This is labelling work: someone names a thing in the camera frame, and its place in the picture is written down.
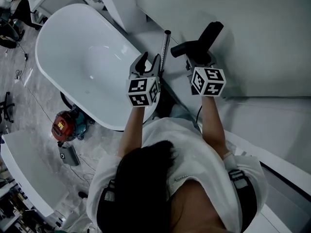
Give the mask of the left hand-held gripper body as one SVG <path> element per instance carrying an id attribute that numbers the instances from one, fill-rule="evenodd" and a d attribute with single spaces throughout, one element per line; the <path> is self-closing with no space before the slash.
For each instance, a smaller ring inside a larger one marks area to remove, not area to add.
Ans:
<path id="1" fill-rule="evenodd" d="M 151 106 L 157 102 L 159 85 L 159 69 L 140 75 L 134 68 L 131 68 L 129 79 L 126 81 L 126 95 L 133 107 Z"/>

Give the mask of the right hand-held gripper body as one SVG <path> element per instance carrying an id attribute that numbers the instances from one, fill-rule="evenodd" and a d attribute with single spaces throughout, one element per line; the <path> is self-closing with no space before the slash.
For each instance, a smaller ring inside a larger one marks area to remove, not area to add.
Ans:
<path id="1" fill-rule="evenodd" d="M 226 85 L 224 71 L 216 63 L 199 67 L 187 62 L 186 68 L 190 71 L 191 94 L 201 97 L 219 97 Z"/>

